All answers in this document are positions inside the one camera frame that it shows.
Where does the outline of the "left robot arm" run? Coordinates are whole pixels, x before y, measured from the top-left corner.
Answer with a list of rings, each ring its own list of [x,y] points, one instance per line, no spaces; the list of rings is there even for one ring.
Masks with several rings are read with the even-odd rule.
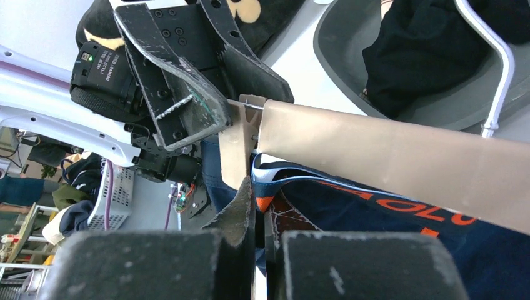
[[[123,52],[90,40],[67,71],[1,48],[1,124],[93,151],[155,182],[189,184],[200,162],[184,151],[230,125],[228,101],[158,21],[187,14],[191,31],[203,33],[211,12],[233,23],[228,4],[110,6]]]

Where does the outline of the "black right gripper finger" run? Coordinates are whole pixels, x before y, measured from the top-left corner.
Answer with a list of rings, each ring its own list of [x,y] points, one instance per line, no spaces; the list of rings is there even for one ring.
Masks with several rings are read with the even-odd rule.
[[[228,100],[173,51],[147,4],[115,4],[114,18],[158,146],[176,151],[231,126]]]
[[[467,299],[446,248],[411,232],[322,231],[282,195],[265,213],[269,299]]]
[[[263,63],[239,31],[226,1],[199,1],[198,11],[214,51],[221,93],[237,100],[242,94],[293,103],[285,79]]]
[[[83,232],[54,260],[40,299],[252,299],[251,180],[194,231]]]

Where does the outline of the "navy orange underwear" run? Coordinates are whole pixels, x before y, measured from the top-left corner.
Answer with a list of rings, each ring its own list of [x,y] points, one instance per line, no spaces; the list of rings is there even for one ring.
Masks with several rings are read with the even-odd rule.
[[[290,161],[251,156],[256,229],[282,195],[323,231],[418,233],[451,254],[471,299],[529,298],[529,236]]]

